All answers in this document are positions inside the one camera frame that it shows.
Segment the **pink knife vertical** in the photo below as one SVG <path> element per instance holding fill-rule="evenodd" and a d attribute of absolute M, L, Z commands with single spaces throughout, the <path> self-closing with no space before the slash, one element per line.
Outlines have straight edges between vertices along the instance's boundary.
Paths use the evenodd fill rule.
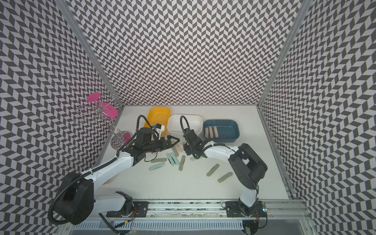
<path fill-rule="evenodd" d="M 213 139 L 214 138 L 213 128 L 209 127 L 208 129 L 209 129 L 209 136 L 211 139 Z"/>

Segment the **pink knife diagonal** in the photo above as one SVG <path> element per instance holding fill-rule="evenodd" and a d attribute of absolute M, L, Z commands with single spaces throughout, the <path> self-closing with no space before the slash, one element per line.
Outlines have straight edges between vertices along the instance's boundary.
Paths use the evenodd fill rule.
<path fill-rule="evenodd" d="M 213 130 L 214 130 L 214 136 L 215 136 L 215 138 L 216 138 L 216 139 L 219 138 L 219 133 L 218 133 L 218 129 L 217 129 L 217 127 L 214 126 L 214 127 L 213 127 Z"/>

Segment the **dark teal storage box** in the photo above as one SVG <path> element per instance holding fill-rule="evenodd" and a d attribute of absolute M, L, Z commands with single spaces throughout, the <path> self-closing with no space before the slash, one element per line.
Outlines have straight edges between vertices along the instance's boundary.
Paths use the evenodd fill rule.
<path fill-rule="evenodd" d="M 216 126 L 219 133 L 219 138 L 208 140 L 217 142 L 217 143 L 233 143 L 240 137 L 239 126 L 236 121 L 232 119 L 209 119 L 203 122 L 203 131 L 205 136 L 205 128 Z"/>

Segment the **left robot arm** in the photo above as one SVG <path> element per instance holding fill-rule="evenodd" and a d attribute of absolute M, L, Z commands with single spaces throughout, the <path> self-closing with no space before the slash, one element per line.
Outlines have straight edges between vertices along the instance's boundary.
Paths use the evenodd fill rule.
<path fill-rule="evenodd" d="M 133 198 L 128 194 L 117 191 L 99 195 L 95 192 L 120 172 L 135 166 L 147 153 L 170 149 L 180 141 L 170 135 L 153 140 L 156 134 L 155 129 L 143 127 L 118 149 L 111 160 L 85 172 L 66 175 L 48 210 L 50 223 L 77 225 L 92 214 L 111 211 L 130 215 L 134 205 Z"/>

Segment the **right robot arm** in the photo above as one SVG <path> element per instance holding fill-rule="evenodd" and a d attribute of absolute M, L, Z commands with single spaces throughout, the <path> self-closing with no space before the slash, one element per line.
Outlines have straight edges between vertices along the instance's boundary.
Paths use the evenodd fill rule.
<path fill-rule="evenodd" d="M 230 164 L 233 172 L 243 185 L 238 201 L 243 216 L 249 217 L 256 213 L 259 182 L 268 170 L 266 163 L 248 144 L 227 146 L 198 137 L 194 130 L 185 128 L 183 137 L 186 143 L 184 151 L 196 159 L 217 159 Z"/>

